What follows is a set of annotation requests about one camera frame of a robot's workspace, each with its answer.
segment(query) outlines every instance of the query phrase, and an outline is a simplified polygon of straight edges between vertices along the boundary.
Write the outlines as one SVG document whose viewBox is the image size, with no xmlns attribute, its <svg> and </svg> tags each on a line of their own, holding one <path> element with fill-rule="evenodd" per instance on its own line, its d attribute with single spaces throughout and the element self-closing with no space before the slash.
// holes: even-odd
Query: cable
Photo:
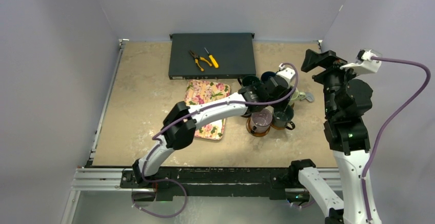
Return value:
<svg viewBox="0 0 435 224">
<path fill-rule="evenodd" d="M 426 72 L 426 79 L 424 80 L 423 84 L 421 85 L 421 87 L 417 90 L 417 92 L 414 93 L 413 96 L 411 96 L 404 104 L 402 104 L 385 122 L 384 124 L 381 126 L 381 128 L 379 129 L 378 135 L 376 136 L 376 140 L 374 141 L 373 144 L 373 149 L 371 151 L 371 155 L 367 161 L 367 164 L 364 167 L 363 173 L 361 175 L 361 181 L 362 181 L 362 187 L 363 187 L 363 195 L 364 195 L 364 204 L 366 207 L 366 212 L 367 212 L 367 217 L 369 221 L 372 221 L 372 217 L 371 217 L 371 211 L 370 211 L 370 204 L 368 202 L 368 194 L 367 194 L 367 186 L 366 186 L 366 180 L 365 177 L 367 175 L 368 169 L 371 165 L 371 163 L 373 162 L 374 159 L 374 155 L 376 154 L 376 150 L 378 149 L 378 145 L 379 145 L 379 140 L 381 139 L 382 133 L 384 132 L 385 128 L 387 127 L 387 125 L 397 116 L 397 114 L 399 114 L 406 106 L 408 106 L 408 104 L 410 104 L 418 95 L 420 95 L 420 93 L 426 88 L 427 84 L 430 81 L 430 70 L 427 66 L 425 66 L 424 64 L 421 63 L 416 63 L 413 61 L 408 61 L 408 60 L 401 60 L 401 59 L 393 59 L 393 58 L 384 58 L 384 57 L 377 57 L 377 56 L 372 56 L 371 57 L 372 60 L 378 60 L 378 61 L 382 61 L 382 62 L 389 62 L 389 63 L 398 63 L 398 64 L 407 64 L 407 65 L 413 65 L 419 68 L 422 68 L 425 72 Z"/>
<path fill-rule="evenodd" d="M 266 106 L 270 106 L 270 105 L 274 105 L 274 104 L 277 104 L 277 103 L 279 103 L 279 102 L 282 102 L 282 101 L 286 100 L 286 99 L 287 99 L 288 97 L 290 97 L 290 96 L 294 93 L 294 91 L 296 90 L 296 87 L 298 86 L 299 75 L 298 75 L 298 71 L 297 71 L 295 65 L 293 65 L 293 64 L 291 64 L 291 63 L 282 63 L 282 64 L 280 64 L 280 66 L 282 66 L 282 65 L 290 65 L 290 66 L 293 68 L 293 70 L 294 70 L 294 75 L 295 75 L 294 86 L 293 86 L 293 88 L 291 89 L 291 91 L 290 91 L 289 93 L 287 93 L 287 95 L 285 95 L 284 97 L 282 97 L 282 98 L 280 98 L 280 99 L 277 99 L 277 100 L 275 100 L 275 101 L 262 102 L 262 103 L 232 100 L 232 101 L 229 101 L 229 102 L 224 101 L 224 102 L 216 103 L 216 104 L 213 104 L 213 105 L 209 105 L 209 106 L 203 107 L 203 108 L 201 108 L 201 109 L 199 109 L 199 110 L 196 110 L 196 111 L 194 111 L 194 112 L 192 112 L 192 113 L 189 113 L 189 114 L 187 114 L 187 115 L 185 115 L 185 116 L 183 116 L 183 117 L 181 117 L 181 118 L 179 118 L 179 119 L 173 121 L 172 123 L 170 123 L 170 124 L 167 125 L 166 127 L 162 128 L 162 129 L 161 129 L 161 130 L 160 130 L 156 135 L 154 135 L 154 136 L 152 137 L 152 140 L 157 140 L 157 141 L 160 142 L 160 144 L 159 144 L 158 147 L 162 146 L 163 142 L 162 142 L 162 140 L 161 140 L 160 138 L 158 138 L 158 137 L 159 137 L 160 135 L 162 135 L 164 132 L 166 132 L 169 128 L 171 128 L 171 127 L 174 126 L 175 124 L 177 124 L 177 123 L 183 121 L 184 119 L 187 119 L 187 118 L 189 118 L 189 117 L 191 117 L 191 116 L 193 116 L 193 115 L 198 114 L 199 112 L 203 112 L 203 111 L 205 111 L 205 110 L 208 110 L 208 109 L 214 108 L 214 107 L 216 107 L 216 106 L 229 105 L 229 104 L 261 105 L 261 106 L 262 106 L 262 105 L 266 105 Z M 145 162 L 144 162 L 144 165 L 142 166 L 142 173 L 141 173 L 142 180 L 145 181 L 145 182 L 150 182 L 150 183 L 153 183 L 153 182 L 157 183 L 157 182 L 168 181 L 168 182 L 172 182 L 172 183 L 177 184 L 178 186 L 181 187 L 181 189 L 183 190 L 183 193 L 184 193 L 184 199 L 185 199 L 185 200 L 184 200 L 183 206 L 182 206 L 181 209 L 180 209 L 179 211 L 177 211 L 175 214 L 171 214 L 171 215 L 159 215 L 159 214 L 156 214 L 156 213 L 150 212 L 150 211 L 145 210 L 145 209 L 143 209 L 142 207 L 138 206 L 138 205 L 134 202 L 134 198 L 133 198 L 133 195 L 132 195 L 132 197 L 131 197 L 131 201 L 133 202 L 133 206 L 132 206 L 132 207 L 136 207 L 137 209 L 139 209 L 139 210 L 141 210 L 141 211 L 143 211 L 143 212 L 145 212 L 145 213 L 148 213 L 148 214 L 150 214 L 150 215 L 156 216 L 156 217 L 160 217 L 160 218 L 172 218 L 172 217 L 175 217 L 175 216 L 179 215 L 179 214 L 180 214 L 180 213 L 185 209 L 186 204 L 187 204 L 187 192 L 186 192 L 186 189 L 183 187 L 183 185 L 181 185 L 181 184 L 180 184 L 178 181 L 176 181 L 176 180 L 173 180 L 173 179 L 147 180 L 147 179 L 145 178 L 145 176 L 144 176 L 144 172 L 145 172 L 145 167 L 146 167 L 146 164 L 147 164 L 147 162 L 148 162 L 148 159 L 151 157 L 152 153 L 154 153 L 154 151 L 156 151 L 156 149 L 157 149 L 158 147 L 154 147 L 154 148 L 150 151 L 150 153 L 148 153 L 147 157 L 145 158 Z"/>
</svg>

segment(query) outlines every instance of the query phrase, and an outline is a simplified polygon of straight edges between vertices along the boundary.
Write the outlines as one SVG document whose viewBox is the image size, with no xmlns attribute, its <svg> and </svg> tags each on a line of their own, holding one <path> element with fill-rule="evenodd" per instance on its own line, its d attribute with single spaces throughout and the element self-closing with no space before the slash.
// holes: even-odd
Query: floral tray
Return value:
<svg viewBox="0 0 435 224">
<path fill-rule="evenodd" d="M 230 95 L 230 86 L 192 79 L 187 84 L 184 102 L 187 105 L 201 105 Z M 214 121 L 195 131 L 195 137 L 219 140 L 224 134 L 225 119 Z"/>
</svg>

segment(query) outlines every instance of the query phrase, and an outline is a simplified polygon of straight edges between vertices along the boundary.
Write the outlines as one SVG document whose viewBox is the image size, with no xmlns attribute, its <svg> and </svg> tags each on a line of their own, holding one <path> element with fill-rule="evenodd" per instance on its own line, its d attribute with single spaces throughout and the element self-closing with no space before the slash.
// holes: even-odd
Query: cup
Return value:
<svg viewBox="0 0 435 224">
<path fill-rule="evenodd" d="M 254 112 L 246 122 L 246 128 L 250 134 L 256 137 L 262 137 L 269 133 L 272 117 L 272 113 L 267 109 Z"/>
<path fill-rule="evenodd" d="M 260 80 L 261 80 L 261 82 L 265 83 L 269 78 L 275 77 L 275 76 L 276 76 L 275 72 L 266 71 L 261 75 Z"/>
<path fill-rule="evenodd" d="M 295 124 L 291 121 L 293 117 L 294 117 L 294 111 L 290 105 L 288 105 L 284 109 L 275 108 L 273 110 L 271 125 L 273 128 L 277 130 L 282 130 L 282 129 L 293 130 L 296 127 Z"/>
<path fill-rule="evenodd" d="M 247 75 L 243 78 L 237 78 L 237 81 L 242 87 L 247 87 L 255 83 L 260 83 L 260 79 L 255 75 Z"/>
<path fill-rule="evenodd" d="M 290 102 L 288 102 L 288 105 L 294 107 L 294 102 L 296 100 L 302 100 L 304 98 L 307 97 L 307 94 L 305 92 L 300 92 L 297 88 L 296 90 L 293 92 L 291 98 L 290 98 Z"/>
</svg>

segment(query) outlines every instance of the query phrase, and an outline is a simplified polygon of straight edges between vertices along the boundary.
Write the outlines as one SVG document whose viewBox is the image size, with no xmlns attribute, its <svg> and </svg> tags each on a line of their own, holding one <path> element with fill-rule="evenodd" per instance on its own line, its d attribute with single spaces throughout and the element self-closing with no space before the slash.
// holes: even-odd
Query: wooden tabletop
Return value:
<svg viewBox="0 0 435 224">
<path fill-rule="evenodd" d="M 321 69 L 300 71 L 307 49 L 319 51 L 317 44 L 254 43 L 258 76 L 278 70 L 282 62 L 291 62 L 298 67 L 298 89 L 315 97 L 313 103 L 296 101 L 295 130 L 271 129 L 264 137 L 254 137 L 246 130 L 245 118 L 230 117 L 221 140 L 196 138 L 190 146 L 175 151 L 164 165 L 287 167 L 292 160 L 310 158 L 318 167 L 336 167 L 323 133 L 323 86 L 311 79 Z M 170 52 L 171 43 L 127 43 L 93 165 L 130 166 L 154 145 L 151 137 L 162 128 L 174 104 L 184 99 L 187 87 L 187 80 L 168 78 Z M 218 81 L 229 84 L 231 93 L 240 88 L 235 79 Z"/>
</svg>

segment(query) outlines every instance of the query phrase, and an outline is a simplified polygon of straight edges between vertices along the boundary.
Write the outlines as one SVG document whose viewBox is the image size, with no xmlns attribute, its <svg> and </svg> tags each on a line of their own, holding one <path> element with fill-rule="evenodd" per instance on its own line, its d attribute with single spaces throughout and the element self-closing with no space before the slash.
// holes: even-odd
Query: gray wall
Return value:
<svg viewBox="0 0 435 224">
<path fill-rule="evenodd" d="M 328 31 L 323 50 L 353 60 L 360 48 L 385 57 L 435 67 L 435 0 L 346 0 Z M 383 63 L 363 77 L 374 89 L 364 121 L 374 142 L 378 129 L 424 80 L 415 67 Z M 371 173 L 384 223 L 433 223 L 435 219 L 435 81 L 385 130 Z"/>
<path fill-rule="evenodd" d="M 59 223 L 116 59 L 97 0 L 0 0 L 1 223 Z"/>
<path fill-rule="evenodd" d="M 118 37 L 169 40 L 176 32 L 254 32 L 256 39 L 322 39 L 345 0 L 100 0 Z"/>
</svg>

